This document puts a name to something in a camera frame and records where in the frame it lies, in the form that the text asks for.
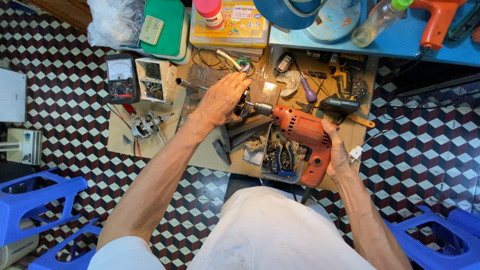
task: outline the blue shelf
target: blue shelf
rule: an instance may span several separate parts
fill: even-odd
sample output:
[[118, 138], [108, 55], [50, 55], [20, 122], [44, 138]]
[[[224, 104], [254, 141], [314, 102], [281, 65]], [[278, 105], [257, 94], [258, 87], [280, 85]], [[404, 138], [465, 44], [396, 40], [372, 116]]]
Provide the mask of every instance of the blue shelf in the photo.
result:
[[[366, 20], [366, 0], [362, 1], [362, 16], [360, 23]], [[452, 25], [456, 25], [472, 9], [473, 3], [468, 2], [460, 7]], [[269, 44], [299, 49], [316, 49], [327, 51], [350, 52], [360, 54], [382, 55], [399, 58], [416, 58], [420, 51], [420, 39], [427, 25], [430, 13], [426, 10], [408, 9], [406, 19], [383, 31], [377, 39], [364, 48], [355, 47], [350, 41], [350, 35], [332, 44], [320, 44], [311, 41], [302, 30], [290, 30], [284, 33], [271, 27]], [[480, 66], [480, 44], [467, 37], [463, 42], [451, 43], [444, 41], [441, 50], [430, 50], [424, 57], [427, 61], [437, 61], [471, 66]]]

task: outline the tile floor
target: tile floor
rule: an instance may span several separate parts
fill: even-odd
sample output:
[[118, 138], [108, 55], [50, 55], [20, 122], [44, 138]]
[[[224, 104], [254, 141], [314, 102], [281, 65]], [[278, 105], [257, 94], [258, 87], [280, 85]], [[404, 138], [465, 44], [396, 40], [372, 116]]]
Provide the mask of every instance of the tile floor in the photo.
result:
[[[42, 168], [58, 167], [66, 177], [83, 176], [89, 188], [76, 199], [78, 221], [42, 234], [38, 252], [61, 242], [88, 220], [104, 222], [147, 160], [109, 152], [109, 109], [104, 57], [114, 51], [91, 47], [85, 35], [48, 15], [27, 14], [0, 1], [0, 63], [28, 76], [27, 121], [11, 126], [43, 131]], [[413, 99], [392, 99], [396, 63], [380, 62], [370, 120], [390, 131], [364, 147], [360, 175], [380, 214], [401, 222], [419, 214], [418, 205], [447, 216], [455, 208], [480, 211], [480, 109], [472, 100], [479, 85], [436, 91]], [[390, 106], [451, 106], [408, 110]], [[188, 167], [150, 246], [167, 269], [185, 269], [220, 217], [229, 174]], [[345, 241], [353, 245], [340, 196], [316, 190]], [[45, 217], [57, 218], [61, 202], [49, 204]], [[425, 228], [418, 229], [424, 235]], [[431, 237], [421, 237], [433, 245]], [[81, 243], [86, 250], [91, 243]], [[68, 252], [59, 254], [68, 259]]]

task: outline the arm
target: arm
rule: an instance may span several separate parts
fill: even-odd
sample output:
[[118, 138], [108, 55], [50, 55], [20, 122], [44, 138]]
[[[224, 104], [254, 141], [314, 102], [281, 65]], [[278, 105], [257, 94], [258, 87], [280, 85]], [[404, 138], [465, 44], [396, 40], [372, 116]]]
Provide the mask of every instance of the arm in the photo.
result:
[[327, 174], [334, 180], [347, 211], [355, 250], [377, 269], [411, 269], [392, 232], [380, 217], [361, 178], [353, 169], [336, 128], [322, 120], [332, 140], [332, 160]]
[[98, 238], [97, 251], [124, 236], [138, 236], [148, 243], [200, 143], [215, 127], [241, 121], [233, 109], [252, 83], [244, 79], [245, 74], [230, 73], [208, 89], [198, 108], [143, 168], [109, 215]]

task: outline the remote control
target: remote control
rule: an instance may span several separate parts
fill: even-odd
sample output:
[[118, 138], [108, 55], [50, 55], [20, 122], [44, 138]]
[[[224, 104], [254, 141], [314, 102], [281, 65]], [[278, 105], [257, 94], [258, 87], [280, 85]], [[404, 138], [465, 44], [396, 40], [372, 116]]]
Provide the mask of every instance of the remote control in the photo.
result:
[[156, 44], [162, 27], [163, 21], [147, 15], [144, 20], [144, 25], [142, 26], [142, 31], [140, 32], [140, 40], [153, 45]]

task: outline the bottle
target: bottle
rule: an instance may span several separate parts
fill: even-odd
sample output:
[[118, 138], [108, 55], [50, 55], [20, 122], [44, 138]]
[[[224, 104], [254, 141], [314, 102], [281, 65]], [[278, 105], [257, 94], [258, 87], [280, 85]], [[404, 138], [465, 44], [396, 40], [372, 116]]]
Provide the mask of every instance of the bottle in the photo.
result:
[[222, 0], [193, 0], [193, 4], [198, 14], [204, 18], [208, 29], [216, 31], [225, 27]]
[[367, 20], [352, 33], [352, 43], [363, 48], [372, 43], [385, 29], [398, 22], [413, 0], [382, 0], [370, 13]]

